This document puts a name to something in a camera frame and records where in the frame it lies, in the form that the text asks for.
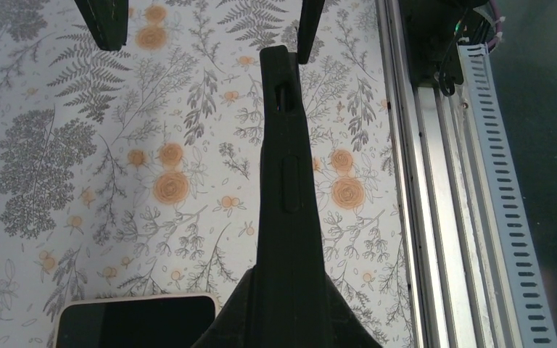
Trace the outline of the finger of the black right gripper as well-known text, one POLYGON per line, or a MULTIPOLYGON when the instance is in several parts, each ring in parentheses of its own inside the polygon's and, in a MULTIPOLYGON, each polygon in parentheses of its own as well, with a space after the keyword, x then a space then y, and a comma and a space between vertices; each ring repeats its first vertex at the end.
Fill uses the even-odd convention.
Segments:
POLYGON ((300 65, 306 65, 309 61, 324 4, 324 0, 302 1, 297 29, 297 59, 300 65))
POLYGON ((120 51, 128 36, 128 0, 75 0, 83 19, 103 51, 120 51))

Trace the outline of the phone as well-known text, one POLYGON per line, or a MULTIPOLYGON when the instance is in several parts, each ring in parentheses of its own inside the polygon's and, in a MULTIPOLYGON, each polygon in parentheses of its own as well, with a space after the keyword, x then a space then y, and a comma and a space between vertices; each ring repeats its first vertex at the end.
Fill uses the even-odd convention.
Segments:
POLYGON ((59 314, 52 347, 192 347, 219 312, 207 293, 77 301, 59 314))

